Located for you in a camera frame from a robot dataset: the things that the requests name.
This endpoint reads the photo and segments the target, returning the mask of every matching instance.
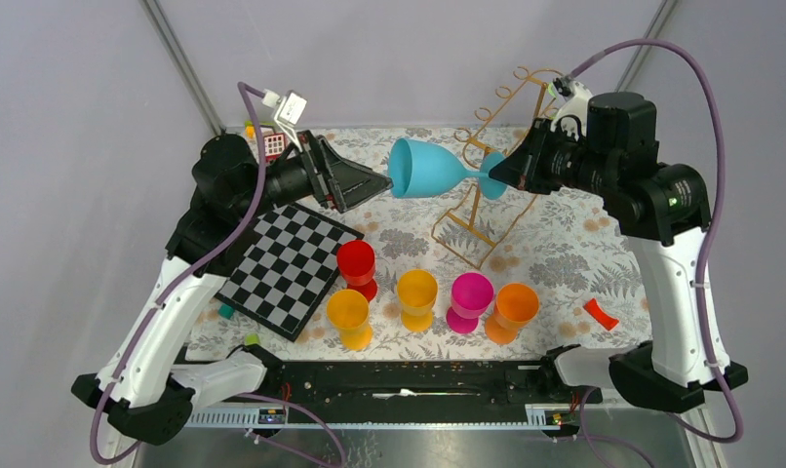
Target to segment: table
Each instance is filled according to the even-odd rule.
[[[325,135],[341,156],[382,174],[387,153],[400,137],[441,144],[457,155],[462,149],[462,143],[453,138],[453,129],[448,128],[324,129],[314,133]],[[487,129],[482,140],[496,148],[510,148],[521,136],[522,129],[495,128]],[[569,189],[538,197],[481,269],[497,290],[512,282],[534,288],[541,303],[536,317],[514,342],[504,346],[486,337],[483,323],[470,334],[451,331],[445,322],[451,284],[472,267],[436,243],[430,231],[442,213],[459,203],[469,183],[464,181],[432,199],[399,200],[384,193],[346,214],[322,210],[313,200],[301,202],[364,232],[365,240],[375,249],[379,291],[371,302],[373,341],[365,350],[353,352],[340,345],[324,315],[326,299],[295,343],[243,314],[235,314],[231,320],[220,318],[220,303],[213,300],[192,329],[186,359],[223,359],[250,333],[257,333],[261,345],[283,360],[533,359],[560,345],[619,347],[649,339],[648,303],[626,238],[620,236],[617,222],[602,210],[599,197]],[[498,231],[531,197],[508,189],[497,202],[481,208],[482,229]],[[447,229],[445,238],[463,243],[458,236],[464,231],[458,231],[461,233]],[[430,271],[439,283],[433,325],[422,333],[412,333],[402,325],[394,293],[396,280],[414,268]],[[345,286],[339,278],[329,295]],[[606,331],[582,309],[592,298],[619,319],[612,331]]]

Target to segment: cable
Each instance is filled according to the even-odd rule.
[[[661,49],[665,49],[667,51],[673,52],[674,54],[680,56],[683,60],[688,63],[691,67],[692,71],[694,71],[694,75],[697,77],[697,81],[700,82],[701,88],[703,88],[703,95],[706,96],[706,103],[709,107],[709,116],[712,119],[712,128],[715,131],[715,153],[717,157],[717,186],[715,187],[715,208],[712,210],[712,223],[709,226],[709,230],[703,236],[703,244],[700,246],[700,253],[697,255],[697,264],[695,265],[694,271],[694,282],[698,285],[702,285],[706,281],[706,266],[709,262],[709,253],[712,250],[712,243],[715,241],[715,236],[718,232],[718,227],[721,224],[721,214],[724,209],[724,198],[725,198],[725,191],[726,191],[726,151],[724,149],[724,131],[723,126],[721,124],[721,116],[718,112],[718,105],[715,103],[715,96],[712,92],[712,86],[709,84],[708,78],[706,78],[706,74],[703,73],[703,68],[697,63],[691,54],[689,54],[685,49],[681,48],[680,46],[673,44],[668,41],[663,41],[660,39],[633,39],[631,41],[624,41],[619,44],[615,44],[602,52],[594,55],[590,59],[586,60],[585,62],[581,63],[577,68],[575,68],[568,77],[570,79],[576,78],[579,76],[580,73],[590,68],[592,65],[600,61],[603,57],[607,56],[608,54],[614,53],[616,51],[620,51],[622,49],[626,49],[629,47],[635,46],[654,46],[659,47]],[[709,363],[717,363],[718,357],[715,354],[715,344],[712,342],[712,332],[711,327],[709,326],[709,315],[706,310],[706,290],[704,288],[695,288],[695,297],[697,299],[697,319],[700,324],[700,334],[703,338],[703,349],[706,353],[706,361]],[[712,374],[715,376],[715,379],[718,381],[718,384],[721,387],[721,391],[724,394],[724,398],[727,400],[727,405],[729,411],[731,411],[732,418],[734,419],[734,433],[731,436],[714,436],[712,434],[707,434],[700,429],[688,424],[687,422],[680,419],[679,416],[676,414],[669,414],[672,416],[681,426],[687,429],[692,434],[702,437],[708,441],[717,442],[721,444],[729,444],[734,443],[740,440],[743,437],[743,417],[740,415],[740,409],[737,407],[737,402],[734,400],[734,395],[732,395],[731,390],[728,388],[728,384],[726,379],[724,378],[723,373],[721,372],[721,368],[717,365],[711,367]]]
[[[620,444],[622,446],[625,446],[625,447],[633,450],[643,460],[646,461],[648,466],[650,466],[651,468],[655,468],[656,465],[654,464],[654,461],[648,455],[646,455],[646,453],[644,451],[642,451],[640,448],[638,448],[637,446],[635,446],[634,444],[632,444],[630,442],[624,441],[622,439],[616,439],[614,437],[604,437],[604,438],[601,439],[602,436],[589,436],[588,435],[588,426],[585,425],[585,404],[588,402],[588,397],[590,397],[591,394],[594,393],[595,390],[597,390],[597,387],[592,387],[592,388],[588,389],[588,391],[585,392],[585,395],[582,396],[582,400],[580,400],[580,402],[579,402],[579,428],[580,428],[579,430],[582,433],[582,438],[585,439],[585,442],[588,443],[588,447],[591,449],[591,451],[594,452],[594,456],[596,456],[597,459],[599,459],[608,468],[615,468],[614,465],[612,465],[610,461],[606,460],[602,455],[600,455],[600,453],[597,452],[597,448],[594,447],[594,441],[595,440],[600,441],[602,439],[605,439],[606,442],[613,442],[615,444]]]
[[[255,113],[255,107],[253,106],[249,96],[247,96],[247,92],[252,93],[253,95],[260,98],[263,98],[264,93],[243,82],[238,83],[238,91],[241,93],[241,98],[243,98],[244,105],[247,107],[247,112],[250,114],[250,120],[257,122],[258,118]],[[217,247],[198,259],[198,261],[193,263],[191,266],[183,270],[183,272],[174,278],[172,282],[163,289],[160,295],[158,295],[158,297],[155,299],[155,306],[146,312],[146,315],[140,321],[135,334],[133,334],[132,338],[130,338],[129,344],[126,345],[126,349],[123,351],[123,355],[120,357],[120,361],[118,361],[117,366],[114,368],[114,372],[111,375],[113,381],[106,385],[105,390],[103,390],[103,393],[100,395],[98,406],[95,409],[95,417],[92,419],[92,428],[89,432],[89,451],[92,453],[92,458],[95,460],[95,462],[101,465],[111,465],[113,463],[117,463],[129,456],[129,454],[138,449],[140,446],[140,441],[135,441],[132,446],[127,448],[123,453],[120,453],[112,458],[105,458],[102,454],[100,454],[98,447],[98,429],[106,402],[108,401],[109,397],[111,397],[111,392],[114,390],[115,382],[120,378],[120,374],[126,368],[129,358],[135,351],[135,347],[138,346],[140,337],[143,336],[143,333],[146,331],[146,328],[148,328],[149,323],[151,323],[152,318],[154,318],[157,311],[164,306],[166,299],[169,297],[169,294],[171,294],[172,291],[174,291],[175,288],[177,288],[177,286],[184,279],[188,278],[193,273],[201,269],[204,265],[209,263],[213,258],[221,254],[224,250],[226,250],[226,248],[235,242],[238,236],[244,232],[244,229],[249,226],[250,221],[253,220],[253,217],[255,217],[255,212],[258,208],[258,203],[261,200],[261,196],[263,195],[264,183],[266,181],[266,148],[264,146],[263,134],[261,133],[260,125],[255,125],[255,139],[258,145],[258,174],[255,181],[255,194],[253,195],[253,200],[250,203],[250,207],[247,209],[247,212],[244,214],[241,222],[238,223],[238,226],[235,227],[232,233],[230,233],[229,236],[223,240],[223,242],[218,244]]]
[[[285,402],[283,400],[278,400],[276,398],[264,397],[262,395],[256,395],[254,393],[242,393],[238,395],[238,397],[249,398],[251,400],[256,400],[259,402],[286,405],[292,408],[293,410],[297,410],[304,413],[307,417],[318,423],[318,425],[320,425],[324,429],[324,431],[327,432],[327,435],[330,436],[331,439],[333,439],[333,442],[335,443],[335,448],[338,449],[338,456],[340,457],[341,461],[337,465],[333,463],[328,463],[324,460],[320,460],[312,455],[304,453],[303,451],[297,448],[286,446],[280,442],[273,441],[272,439],[256,438],[258,442],[265,442],[272,447],[277,447],[278,449],[284,449],[290,453],[300,456],[301,458],[304,458],[305,460],[311,461],[313,463],[324,466],[326,468],[341,468],[347,463],[347,453],[344,451],[344,446],[341,444],[341,441],[338,439],[338,436],[335,434],[335,432],[333,432],[333,429],[331,429],[326,422],[324,422],[320,417],[315,415],[315,413],[313,413],[311,410],[302,407],[301,405],[297,405],[295,403]]]
[[[242,350],[242,349],[244,349],[244,345],[243,344],[235,345],[234,348],[230,349],[229,352],[226,353],[226,358],[225,359],[231,358],[232,355],[235,354],[235,351],[239,351],[239,350]]]
[[[576,411],[576,407],[579,406],[579,392],[574,391],[571,393],[571,404],[569,406],[569,414],[573,414]]]
[[[654,463],[654,460],[652,460],[647,453],[645,453],[641,448],[635,446],[634,444],[628,441],[624,441],[622,439],[617,439],[616,437],[609,437],[609,436],[591,436],[591,439],[593,439],[596,442],[606,442],[609,444],[617,444],[619,446],[626,447],[627,449],[630,449],[631,451],[638,454],[643,459],[643,461],[645,461],[648,464],[649,467],[656,468],[657,466]],[[576,442],[578,440],[585,440],[585,436],[577,434],[572,437],[531,437],[531,440],[559,444],[562,442]]]

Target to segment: orange cup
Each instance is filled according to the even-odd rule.
[[[345,348],[359,351],[370,344],[373,329],[370,327],[370,305],[367,299],[354,290],[341,290],[327,302],[327,319],[333,324]]]
[[[508,344],[539,311],[539,297],[520,284],[505,285],[496,294],[493,313],[485,321],[485,334],[496,344]]]

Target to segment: red cup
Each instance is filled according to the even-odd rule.
[[[378,284],[375,282],[375,252],[365,241],[350,241],[335,253],[335,263],[347,288],[361,293],[368,301],[373,300],[378,293]]]

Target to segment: green block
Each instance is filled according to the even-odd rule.
[[[217,314],[227,320],[231,319],[232,314],[234,313],[235,313],[235,309],[233,309],[232,306],[227,304],[221,304],[220,308],[217,310]]]
[[[253,334],[248,334],[248,335],[247,335],[247,336],[244,338],[244,346],[249,346],[249,345],[251,345],[251,344],[261,344],[261,340],[260,340],[260,338],[258,338],[258,335],[257,335],[257,334],[255,334],[255,333],[253,333]]]

